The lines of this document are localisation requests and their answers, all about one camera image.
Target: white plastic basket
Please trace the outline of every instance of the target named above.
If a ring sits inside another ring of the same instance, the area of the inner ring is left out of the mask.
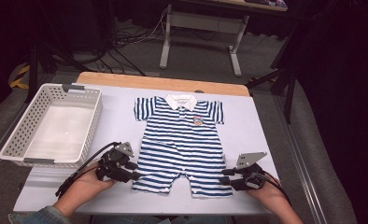
[[[102,110],[101,91],[44,84],[0,152],[20,166],[78,168]]]

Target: chest logo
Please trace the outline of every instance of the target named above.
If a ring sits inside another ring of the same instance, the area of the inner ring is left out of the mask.
[[[195,125],[202,125],[204,124],[204,119],[201,116],[193,116],[193,123]]]

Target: white collar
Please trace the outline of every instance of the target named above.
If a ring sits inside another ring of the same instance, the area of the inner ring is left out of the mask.
[[[164,100],[172,107],[172,109],[177,110],[179,106],[184,106],[185,108],[192,111],[198,100],[196,100],[193,95],[171,95],[168,94]]]

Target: gray basket handle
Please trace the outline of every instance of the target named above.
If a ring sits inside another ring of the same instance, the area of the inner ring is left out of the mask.
[[[69,90],[85,91],[84,86],[62,84],[63,91],[68,92]]]
[[[36,158],[24,158],[23,162],[30,163],[43,163],[43,164],[55,164],[55,160],[51,159],[36,159]]]

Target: human hand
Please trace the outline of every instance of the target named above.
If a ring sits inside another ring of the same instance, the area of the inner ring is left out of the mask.
[[[100,181],[97,179],[97,162],[87,167],[70,186],[67,192],[53,206],[59,209],[63,215],[70,217],[81,205],[92,200],[100,192],[110,189],[117,183],[114,179]]]
[[[280,182],[276,178],[269,174],[266,174],[266,176],[280,186]],[[303,223],[292,209],[285,195],[272,184],[265,181],[262,188],[249,189],[246,193],[258,199],[266,209],[276,214],[280,223]]]

